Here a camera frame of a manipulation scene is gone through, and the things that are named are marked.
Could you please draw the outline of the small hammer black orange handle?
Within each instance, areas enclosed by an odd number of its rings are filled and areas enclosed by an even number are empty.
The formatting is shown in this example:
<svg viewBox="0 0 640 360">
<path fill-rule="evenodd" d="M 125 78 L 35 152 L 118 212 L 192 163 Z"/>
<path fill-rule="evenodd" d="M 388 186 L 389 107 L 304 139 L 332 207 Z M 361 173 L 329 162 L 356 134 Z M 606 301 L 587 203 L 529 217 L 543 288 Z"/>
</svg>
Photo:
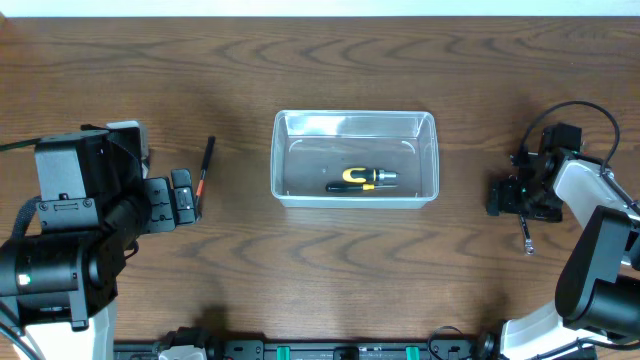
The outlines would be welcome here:
<svg viewBox="0 0 640 360">
<path fill-rule="evenodd" d="M 204 191 L 204 183 L 205 183 L 206 174 L 209 168 L 209 164 L 213 155 L 215 142 L 216 142 L 215 136 L 208 137 L 203 160 L 201 163 L 200 178 L 198 182 L 198 187 L 196 189 L 195 203 L 194 203 L 197 221 L 199 221 L 202 218 L 201 201 L 202 201 L 202 196 Z"/>
</svg>

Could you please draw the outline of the silver ratchet wrench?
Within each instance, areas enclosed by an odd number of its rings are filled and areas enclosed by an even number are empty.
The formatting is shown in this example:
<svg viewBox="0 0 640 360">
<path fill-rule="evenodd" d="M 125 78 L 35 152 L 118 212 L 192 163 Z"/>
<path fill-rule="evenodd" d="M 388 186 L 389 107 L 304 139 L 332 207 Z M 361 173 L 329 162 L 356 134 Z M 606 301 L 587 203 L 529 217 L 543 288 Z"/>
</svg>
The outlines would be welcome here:
<svg viewBox="0 0 640 360">
<path fill-rule="evenodd" d="M 523 215 L 519 216 L 519 223 L 520 223 L 520 227 L 521 227 L 523 238 L 524 238 L 524 253 L 527 256 L 532 256 L 535 254 L 535 247 L 529 232 L 526 218 Z"/>
</svg>

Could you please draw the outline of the slim black yellow screwdriver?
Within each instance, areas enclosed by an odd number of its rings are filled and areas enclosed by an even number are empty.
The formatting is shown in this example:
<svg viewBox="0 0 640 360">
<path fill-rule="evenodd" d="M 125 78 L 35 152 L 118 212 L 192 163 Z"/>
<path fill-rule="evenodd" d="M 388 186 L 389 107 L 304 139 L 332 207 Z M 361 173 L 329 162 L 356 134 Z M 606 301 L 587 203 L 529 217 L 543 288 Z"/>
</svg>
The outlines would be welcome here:
<svg viewBox="0 0 640 360">
<path fill-rule="evenodd" d="M 325 186 L 325 190 L 329 193 L 360 193 L 381 189 L 394 189 L 396 185 L 385 184 L 369 184 L 369 183 L 348 183 L 348 182 L 330 182 Z"/>
</svg>

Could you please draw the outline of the stubby yellow black screwdriver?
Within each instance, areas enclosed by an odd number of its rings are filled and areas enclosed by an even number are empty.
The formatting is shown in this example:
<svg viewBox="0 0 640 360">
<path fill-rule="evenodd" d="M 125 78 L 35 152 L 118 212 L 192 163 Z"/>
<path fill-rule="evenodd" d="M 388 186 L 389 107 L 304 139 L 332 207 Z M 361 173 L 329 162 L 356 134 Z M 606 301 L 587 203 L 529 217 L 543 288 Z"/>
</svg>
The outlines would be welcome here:
<svg viewBox="0 0 640 360">
<path fill-rule="evenodd" d="M 398 173 L 378 168 L 352 167 L 342 173 L 342 179 L 348 183 L 364 184 L 378 182 L 393 182 L 398 178 Z"/>
</svg>

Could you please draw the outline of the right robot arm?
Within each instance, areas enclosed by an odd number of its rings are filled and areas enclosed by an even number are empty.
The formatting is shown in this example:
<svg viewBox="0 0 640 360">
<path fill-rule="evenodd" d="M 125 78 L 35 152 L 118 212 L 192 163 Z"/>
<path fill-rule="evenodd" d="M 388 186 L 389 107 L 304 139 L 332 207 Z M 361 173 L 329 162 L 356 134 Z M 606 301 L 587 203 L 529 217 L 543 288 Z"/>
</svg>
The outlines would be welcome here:
<svg viewBox="0 0 640 360">
<path fill-rule="evenodd" d="M 639 216 L 603 161 L 581 151 L 582 131 L 564 123 L 543 130 L 537 152 L 520 148 L 515 176 L 491 185 L 486 210 L 562 221 L 569 207 L 582 234 L 558 279 L 555 298 L 479 340 L 477 359 L 594 359 L 599 347 L 639 347 Z"/>
</svg>

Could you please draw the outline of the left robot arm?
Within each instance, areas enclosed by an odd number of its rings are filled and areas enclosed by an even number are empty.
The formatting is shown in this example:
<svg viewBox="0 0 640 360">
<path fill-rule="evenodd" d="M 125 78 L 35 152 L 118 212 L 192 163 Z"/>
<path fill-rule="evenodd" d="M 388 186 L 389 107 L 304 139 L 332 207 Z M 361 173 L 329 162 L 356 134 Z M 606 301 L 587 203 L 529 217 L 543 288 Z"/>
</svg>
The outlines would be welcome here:
<svg viewBox="0 0 640 360">
<path fill-rule="evenodd" d="M 1 246 L 1 333 L 23 359 L 111 359 L 116 278 L 139 237 L 196 222 L 191 173 L 148 177 L 136 121 L 30 144 L 40 193 Z"/>
</svg>

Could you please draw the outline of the clear plastic container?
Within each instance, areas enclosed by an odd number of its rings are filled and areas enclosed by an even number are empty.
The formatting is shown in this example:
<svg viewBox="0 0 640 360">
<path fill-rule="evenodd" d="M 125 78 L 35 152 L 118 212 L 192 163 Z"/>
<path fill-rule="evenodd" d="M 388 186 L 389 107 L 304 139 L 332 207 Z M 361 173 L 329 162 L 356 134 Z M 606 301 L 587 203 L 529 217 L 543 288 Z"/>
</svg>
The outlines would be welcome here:
<svg viewBox="0 0 640 360">
<path fill-rule="evenodd" d="M 396 185 L 329 193 L 347 168 L 398 173 Z M 285 207 L 420 209 L 439 195 L 434 117 L 424 111 L 282 110 L 274 120 L 270 187 Z"/>
</svg>

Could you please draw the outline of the black mounting rail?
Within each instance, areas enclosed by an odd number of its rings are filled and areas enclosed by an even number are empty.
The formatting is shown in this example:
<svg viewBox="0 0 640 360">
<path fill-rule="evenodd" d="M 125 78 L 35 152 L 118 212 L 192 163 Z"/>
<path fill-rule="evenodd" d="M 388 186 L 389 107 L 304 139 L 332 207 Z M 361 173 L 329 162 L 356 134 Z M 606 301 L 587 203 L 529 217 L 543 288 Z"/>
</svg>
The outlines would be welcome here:
<svg viewBox="0 0 640 360">
<path fill-rule="evenodd" d="M 437 330 L 425 340 L 269 341 L 225 340 L 200 328 L 180 328 L 155 341 L 117 341 L 116 360 L 471 360 L 499 359 L 495 337 L 479 339 Z"/>
</svg>

